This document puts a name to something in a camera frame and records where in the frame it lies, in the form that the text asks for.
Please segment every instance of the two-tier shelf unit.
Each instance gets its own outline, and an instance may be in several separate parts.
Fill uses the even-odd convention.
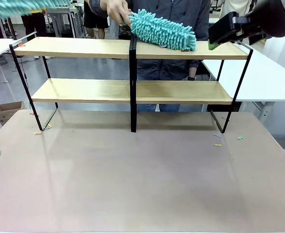
[[[137,42],[132,36],[127,40],[99,40],[77,38],[36,37],[24,46],[14,49],[10,46],[21,81],[33,109],[39,129],[43,131],[58,109],[58,103],[130,103],[131,131],[136,132],[137,104],[226,104],[230,111],[224,127],[221,127],[211,111],[220,131],[225,132],[237,94],[244,78],[252,49],[247,54],[232,43],[220,45],[213,51],[207,41],[198,41],[196,51],[175,51],[156,45]],[[30,95],[20,69],[17,55],[42,56],[47,71],[47,81]],[[124,80],[84,80],[59,79],[50,76],[45,56],[76,58],[118,58],[129,59],[130,77]],[[136,81],[137,59],[176,59],[176,60],[222,60],[216,82],[209,81]],[[236,93],[231,98],[220,85],[219,78],[224,60],[247,60]],[[41,125],[34,102],[54,102],[56,109],[45,125]]]

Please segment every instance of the wooden shelf board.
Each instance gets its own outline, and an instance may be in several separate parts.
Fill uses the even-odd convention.
[[[34,102],[130,103],[129,81],[48,79]],[[137,103],[230,104],[218,82],[138,81]]]
[[[231,104],[219,82],[137,81],[137,103]]]
[[[16,48],[15,53],[26,56],[129,59],[129,45],[128,40],[36,37],[25,46]],[[198,41],[196,51],[191,52],[169,50],[144,42],[138,42],[136,49],[137,59],[244,60],[248,56],[232,43],[210,51],[207,41]]]
[[[36,37],[25,46],[16,48],[15,53],[25,56],[128,59],[129,44],[128,40]]]
[[[144,42],[137,43],[137,59],[174,59],[174,60],[246,60],[248,54],[228,42],[214,50],[208,49],[207,41],[197,41],[195,51],[180,51],[160,48]]]

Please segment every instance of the dark jacket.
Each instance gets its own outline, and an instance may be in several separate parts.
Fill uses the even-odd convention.
[[[146,9],[184,26],[192,26],[197,40],[208,40],[210,0],[127,0],[129,8],[137,12]],[[100,0],[91,0],[92,11],[107,17],[100,8]],[[138,75],[149,79],[182,80],[190,67],[198,67],[199,61],[189,60],[138,60]]]

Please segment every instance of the black shorts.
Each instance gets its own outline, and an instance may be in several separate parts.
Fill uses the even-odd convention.
[[[87,2],[84,2],[84,27],[86,28],[109,28],[108,19],[102,18],[90,10]]]

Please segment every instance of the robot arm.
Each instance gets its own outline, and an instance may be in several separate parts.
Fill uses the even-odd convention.
[[[253,44],[266,35],[285,36],[285,0],[259,0],[253,11],[242,17],[228,13],[209,28],[209,43],[220,45],[249,37]]]

